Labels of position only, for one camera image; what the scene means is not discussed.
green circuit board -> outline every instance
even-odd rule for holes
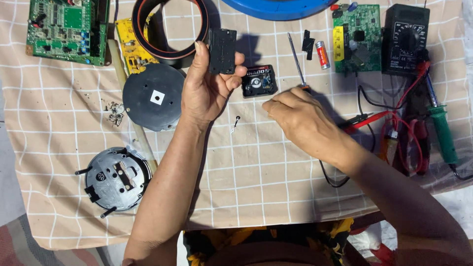
[[[336,73],[381,71],[379,5],[358,5],[333,16],[333,52]]]
[[[110,0],[31,0],[26,54],[103,66]]]

person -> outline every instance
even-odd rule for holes
[[[195,48],[182,92],[182,115],[141,201],[123,265],[176,264],[177,239],[187,221],[209,124],[221,113],[230,92],[240,86],[241,77],[246,74],[246,68],[241,66],[245,58],[236,53],[235,74],[211,76],[207,71],[208,48],[202,42],[196,42]],[[293,88],[265,102],[263,109],[289,140],[310,156],[350,176],[378,206],[397,231],[395,264],[473,265],[468,238],[447,210],[427,191],[341,131],[310,94]],[[342,235],[349,231],[350,224],[350,220],[336,222],[328,232]],[[333,243],[336,237],[327,239],[327,230],[320,234],[314,228],[318,230],[320,226],[309,223],[186,231],[184,240],[187,246],[199,251],[188,254],[192,266],[340,265],[343,240],[335,243],[337,248],[315,248],[324,239]]]

beige cloth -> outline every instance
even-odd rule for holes
[[[383,22],[387,4],[396,2],[413,3],[358,1],[380,4]],[[183,0],[166,5],[165,26],[170,29],[167,36],[174,48],[192,43],[193,24],[199,29],[198,10],[192,5]],[[247,65],[273,65],[280,90],[300,83],[286,32],[292,33],[299,50],[304,29],[311,30],[311,37],[325,41],[331,54],[332,19],[328,10],[300,21],[273,22],[243,15],[222,1],[214,0],[213,5],[213,9],[209,8],[210,19],[220,19],[222,28],[238,31],[241,40],[237,49],[246,54]],[[130,17],[132,7],[133,1],[120,2],[119,18]],[[431,76],[439,100],[448,104],[448,119],[464,168],[472,163],[468,158],[473,149],[461,1],[433,0],[427,7],[431,10]],[[114,8],[112,3],[111,20]],[[83,175],[74,175],[106,148],[130,145],[140,149],[137,142],[131,142],[134,132],[128,118],[115,127],[106,120],[109,111],[103,111],[110,102],[121,102],[115,71],[112,66],[98,68],[26,56],[28,9],[28,0],[0,1],[5,119],[32,234],[42,247],[49,249],[89,248],[126,241],[136,210],[100,219],[104,210],[88,199]],[[220,15],[212,10],[219,10]],[[298,54],[307,83],[325,95],[324,104],[329,103],[326,107],[333,106],[345,118],[358,114],[356,82],[365,85],[373,100],[380,102],[384,98],[387,104],[397,101],[389,95],[405,83],[404,78],[390,78],[379,72],[360,73],[358,79],[353,75],[344,78],[334,73],[334,67],[322,71],[316,58],[307,61],[302,52]],[[231,95],[210,133],[207,163],[198,184],[189,229],[326,221],[375,211],[376,206],[354,182],[338,189],[327,185],[318,161],[287,141],[278,125],[267,118],[261,104],[269,98],[243,99],[241,89]],[[381,110],[365,100],[362,106],[364,112]],[[237,115],[241,119],[230,135]],[[380,132],[381,124],[373,123],[376,132]],[[362,131],[363,136],[354,138],[370,146],[371,136],[366,128]],[[173,131],[146,134],[160,160]],[[432,151],[432,175],[416,178],[421,185],[432,193],[470,185],[453,178],[437,145],[432,146]],[[330,176],[342,178],[333,167],[326,168]]]

hand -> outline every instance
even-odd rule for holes
[[[221,112],[228,94],[240,86],[241,77],[246,75],[246,67],[240,66],[245,56],[235,53],[235,74],[211,75],[209,67],[209,49],[203,42],[195,42],[195,57],[182,90],[181,109],[184,119],[191,119],[202,125],[208,125]]]
[[[320,103],[300,88],[280,93],[263,103],[268,117],[276,120],[287,139],[312,157],[335,167],[349,163],[359,146],[340,130]]]

fingernail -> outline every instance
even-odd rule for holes
[[[194,42],[194,46],[195,46],[195,53],[197,55],[201,55],[202,51],[201,51],[201,44],[198,43],[198,42]]]

